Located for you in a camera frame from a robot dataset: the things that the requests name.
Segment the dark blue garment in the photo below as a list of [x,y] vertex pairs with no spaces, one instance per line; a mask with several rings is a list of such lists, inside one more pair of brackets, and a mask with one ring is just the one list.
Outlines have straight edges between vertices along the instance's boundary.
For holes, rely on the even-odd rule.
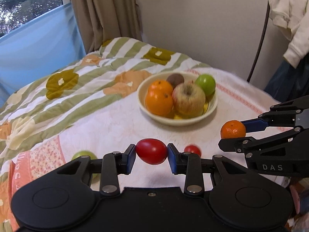
[[284,60],[264,91],[279,102],[308,95],[308,58],[302,59],[296,69]]

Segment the brown kiwi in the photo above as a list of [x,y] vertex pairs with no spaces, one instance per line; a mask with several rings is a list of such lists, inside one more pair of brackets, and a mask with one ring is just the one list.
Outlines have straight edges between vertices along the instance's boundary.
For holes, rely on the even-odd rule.
[[167,77],[166,81],[172,85],[173,89],[175,89],[179,84],[184,83],[184,77],[182,74],[173,73]]

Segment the orange in bowl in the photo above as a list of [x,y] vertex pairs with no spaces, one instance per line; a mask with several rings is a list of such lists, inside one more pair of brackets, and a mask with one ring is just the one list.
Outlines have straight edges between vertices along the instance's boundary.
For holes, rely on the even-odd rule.
[[166,80],[156,80],[150,84],[148,87],[148,92],[153,90],[159,90],[167,94],[172,94],[173,86]]

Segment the green apple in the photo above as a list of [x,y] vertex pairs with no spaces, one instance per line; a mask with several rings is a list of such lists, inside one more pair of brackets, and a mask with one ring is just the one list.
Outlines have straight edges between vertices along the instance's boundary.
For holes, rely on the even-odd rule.
[[216,82],[210,74],[201,74],[196,79],[195,84],[198,85],[205,93],[206,96],[210,96],[215,92]]
[[92,181],[97,176],[93,164],[96,160],[97,156],[93,152],[87,150],[77,152],[71,159],[73,175],[84,184],[91,186]]

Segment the red round tomato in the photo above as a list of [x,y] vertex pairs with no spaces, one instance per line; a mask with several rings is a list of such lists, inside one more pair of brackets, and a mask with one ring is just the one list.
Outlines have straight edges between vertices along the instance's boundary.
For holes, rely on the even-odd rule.
[[185,147],[184,152],[189,152],[189,153],[193,153],[193,154],[197,154],[199,157],[202,156],[202,151],[201,149],[196,146],[196,145],[188,145]]

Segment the window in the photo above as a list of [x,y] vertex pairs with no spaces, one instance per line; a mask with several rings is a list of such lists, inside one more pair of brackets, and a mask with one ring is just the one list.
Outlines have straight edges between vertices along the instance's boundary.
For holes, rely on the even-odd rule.
[[70,0],[1,0],[1,36]]

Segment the red yellow apple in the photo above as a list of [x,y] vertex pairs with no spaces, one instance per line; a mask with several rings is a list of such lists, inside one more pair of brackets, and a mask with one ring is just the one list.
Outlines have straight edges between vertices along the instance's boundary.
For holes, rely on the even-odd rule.
[[174,109],[187,117],[202,115],[206,96],[204,91],[194,83],[181,83],[172,93]]

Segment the red oval tomato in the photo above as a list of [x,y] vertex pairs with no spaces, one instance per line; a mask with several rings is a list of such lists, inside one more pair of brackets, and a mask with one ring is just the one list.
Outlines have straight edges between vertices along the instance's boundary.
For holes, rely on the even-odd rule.
[[136,153],[145,163],[159,165],[166,160],[168,149],[162,141],[146,138],[137,142]]

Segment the striped floral quilt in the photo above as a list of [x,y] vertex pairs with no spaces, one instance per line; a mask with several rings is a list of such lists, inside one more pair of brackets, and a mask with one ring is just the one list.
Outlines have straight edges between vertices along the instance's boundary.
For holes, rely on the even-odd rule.
[[19,153],[136,93],[153,74],[203,67],[182,53],[119,37],[12,94],[1,108],[1,231],[18,228],[6,188],[10,164]]

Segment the cream oval bowl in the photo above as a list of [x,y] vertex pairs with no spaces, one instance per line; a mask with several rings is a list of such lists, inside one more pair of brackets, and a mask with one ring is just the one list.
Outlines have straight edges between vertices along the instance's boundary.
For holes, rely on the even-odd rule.
[[153,120],[155,120],[155,121],[157,121],[161,124],[164,124],[164,125],[176,126],[176,127],[181,126],[182,127],[182,126],[189,126],[189,125],[193,125],[195,123],[199,123],[200,121],[202,121],[205,118],[207,118],[208,116],[210,116],[216,110],[217,103],[218,103],[218,97],[217,97],[216,93],[214,92],[212,94],[212,96],[207,98],[208,107],[207,107],[206,112],[204,112],[201,116],[198,116],[198,117],[189,118],[189,119],[174,119],[174,118],[170,118],[170,117],[162,117],[162,116],[159,116],[159,115],[155,115],[155,114],[151,113],[150,111],[148,111],[148,109],[146,108],[146,96],[147,96],[147,92],[148,92],[148,87],[155,80],[167,79],[169,75],[172,75],[172,72],[160,72],[158,74],[154,74],[154,75],[148,77],[147,79],[145,79],[139,85],[139,87],[137,89],[137,95],[138,95],[137,97],[138,97],[139,107],[150,118],[152,118]]

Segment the large orange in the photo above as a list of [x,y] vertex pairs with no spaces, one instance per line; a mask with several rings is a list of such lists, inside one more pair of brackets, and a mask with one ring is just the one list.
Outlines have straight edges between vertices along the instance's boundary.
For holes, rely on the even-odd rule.
[[150,113],[158,116],[166,116],[173,109],[171,94],[160,90],[151,90],[145,98],[145,106]]

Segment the small tangerine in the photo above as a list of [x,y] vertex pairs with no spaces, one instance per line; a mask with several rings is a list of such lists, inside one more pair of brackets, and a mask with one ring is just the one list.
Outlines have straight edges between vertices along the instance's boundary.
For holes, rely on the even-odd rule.
[[237,120],[230,120],[221,128],[221,139],[243,138],[246,136],[246,127]]

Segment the beige right curtain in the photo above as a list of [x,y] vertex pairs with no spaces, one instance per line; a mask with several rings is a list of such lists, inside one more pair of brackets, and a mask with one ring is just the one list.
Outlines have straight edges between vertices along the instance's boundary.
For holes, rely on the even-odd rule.
[[85,52],[117,37],[142,40],[136,0],[71,0]]

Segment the white pink floral towel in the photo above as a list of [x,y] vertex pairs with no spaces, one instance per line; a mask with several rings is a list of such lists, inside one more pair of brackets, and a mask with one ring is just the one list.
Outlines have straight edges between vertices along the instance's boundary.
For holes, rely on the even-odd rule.
[[137,94],[133,93],[19,153],[9,167],[6,195],[12,196],[25,184],[69,162],[79,151],[89,150],[102,158],[113,151],[123,152],[144,138],[173,143],[179,151],[187,145],[196,145],[202,157],[209,159],[221,153],[218,142],[224,123],[255,118],[276,104],[269,94],[231,73],[213,68],[197,68],[196,72],[211,74],[217,83],[217,107],[204,120],[184,127],[163,125],[140,110]]

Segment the white hanging garment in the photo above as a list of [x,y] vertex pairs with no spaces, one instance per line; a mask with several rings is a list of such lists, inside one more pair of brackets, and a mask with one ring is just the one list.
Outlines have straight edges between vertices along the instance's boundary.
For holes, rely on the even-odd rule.
[[308,0],[268,0],[270,19],[290,41],[283,55],[293,68],[308,54]]

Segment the blue window cloth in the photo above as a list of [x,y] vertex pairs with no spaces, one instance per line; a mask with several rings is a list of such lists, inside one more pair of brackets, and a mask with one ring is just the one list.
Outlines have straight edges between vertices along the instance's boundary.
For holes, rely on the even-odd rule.
[[1,37],[1,104],[25,85],[86,55],[71,4]]

